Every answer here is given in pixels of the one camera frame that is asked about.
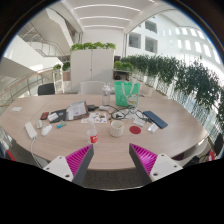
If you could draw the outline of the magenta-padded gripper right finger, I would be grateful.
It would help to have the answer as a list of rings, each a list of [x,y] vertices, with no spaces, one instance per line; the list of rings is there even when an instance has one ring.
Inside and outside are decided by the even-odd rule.
[[[129,154],[143,185],[159,180],[182,167],[166,154],[155,154],[141,146],[129,144]]]

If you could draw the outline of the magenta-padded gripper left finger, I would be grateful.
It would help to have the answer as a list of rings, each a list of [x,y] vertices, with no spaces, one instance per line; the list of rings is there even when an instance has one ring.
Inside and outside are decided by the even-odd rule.
[[[93,145],[87,145],[70,155],[58,156],[44,167],[56,176],[82,186],[90,161],[94,155]]]

